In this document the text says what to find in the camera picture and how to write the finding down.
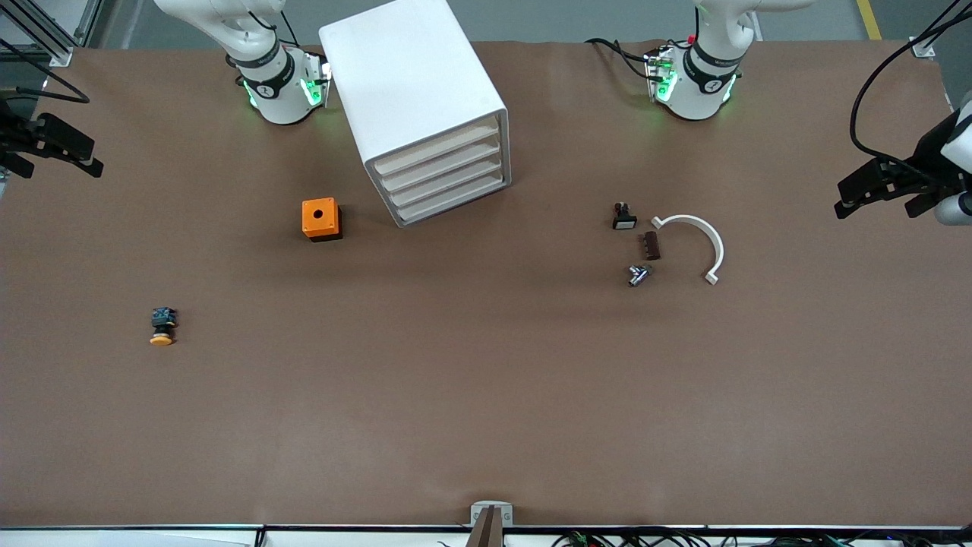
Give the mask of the yellow push button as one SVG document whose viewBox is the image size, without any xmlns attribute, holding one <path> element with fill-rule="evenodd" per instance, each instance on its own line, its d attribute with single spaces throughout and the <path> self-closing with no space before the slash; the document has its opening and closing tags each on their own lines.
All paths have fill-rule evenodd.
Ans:
<svg viewBox="0 0 972 547">
<path fill-rule="evenodd" d="M 170 307 L 160 307 L 153 310 L 150 319 L 153 333 L 150 345 L 170 346 L 175 342 L 175 329 L 179 326 L 178 311 Z"/>
</svg>

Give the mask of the orange box with hole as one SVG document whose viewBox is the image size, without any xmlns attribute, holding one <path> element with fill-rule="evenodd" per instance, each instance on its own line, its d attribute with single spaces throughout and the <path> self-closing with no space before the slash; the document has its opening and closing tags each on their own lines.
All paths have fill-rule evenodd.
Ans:
<svg viewBox="0 0 972 547">
<path fill-rule="evenodd" d="M 325 197 L 302 201 L 301 231 L 310 242 L 343 239 L 342 209 L 336 199 Z"/>
</svg>

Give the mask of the brown pole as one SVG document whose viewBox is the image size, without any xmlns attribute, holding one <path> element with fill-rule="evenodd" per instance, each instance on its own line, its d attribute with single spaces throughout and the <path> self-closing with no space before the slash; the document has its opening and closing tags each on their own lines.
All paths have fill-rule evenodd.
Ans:
<svg viewBox="0 0 972 547">
<path fill-rule="evenodd" d="M 481 514 L 469 533 L 465 547 L 504 547 L 501 523 L 493 520 L 491 514 Z"/>
</svg>

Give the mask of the aluminium frame profile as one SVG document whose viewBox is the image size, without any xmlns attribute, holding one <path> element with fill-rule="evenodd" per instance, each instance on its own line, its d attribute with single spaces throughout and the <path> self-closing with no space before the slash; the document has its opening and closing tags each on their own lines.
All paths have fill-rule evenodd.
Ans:
<svg viewBox="0 0 972 547">
<path fill-rule="evenodd" d="M 0 0 L 0 39 L 52 66 L 87 46 L 105 0 Z"/>
<path fill-rule="evenodd" d="M 910 47 L 913 55 L 916 58 L 934 58 L 934 42 L 945 33 L 944 25 L 969 11 L 972 11 L 972 0 L 950 0 L 950 4 L 921 31 L 920 37 L 923 40 L 916 41 Z"/>
</svg>

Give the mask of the white curved bracket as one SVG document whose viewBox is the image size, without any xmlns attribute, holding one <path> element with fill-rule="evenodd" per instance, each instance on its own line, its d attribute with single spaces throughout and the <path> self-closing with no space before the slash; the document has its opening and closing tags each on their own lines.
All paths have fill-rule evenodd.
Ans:
<svg viewBox="0 0 972 547">
<path fill-rule="evenodd" d="M 707 220 L 694 215 L 676 214 L 665 218 L 660 218 L 659 216 L 652 218 L 652 225 L 656 229 L 662 229 L 677 223 L 695 227 L 707 236 L 709 242 L 712 244 L 712 249 L 714 249 L 714 263 L 705 272 L 704 278 L 709 285 L 718 284 L 720 280 L 719 270 L 723 266 L 726 257 L 725 243 L 718 230 Z"/>
</svg>

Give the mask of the grey table edge bracket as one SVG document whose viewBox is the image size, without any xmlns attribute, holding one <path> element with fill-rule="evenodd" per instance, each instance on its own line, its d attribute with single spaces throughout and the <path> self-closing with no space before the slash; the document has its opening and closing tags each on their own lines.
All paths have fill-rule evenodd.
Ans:
<svg viewBox="0 0 972 547">
<path fill-rule="evenodd" d="M 476 501 L 469 507 L 471 522 L 469 527 L 474 527 L 481 514 L 492 515 L 493 520 L 500 522 L 502 527 L 514 526 L 513 503 L 508 501 Z"/>
</svg>

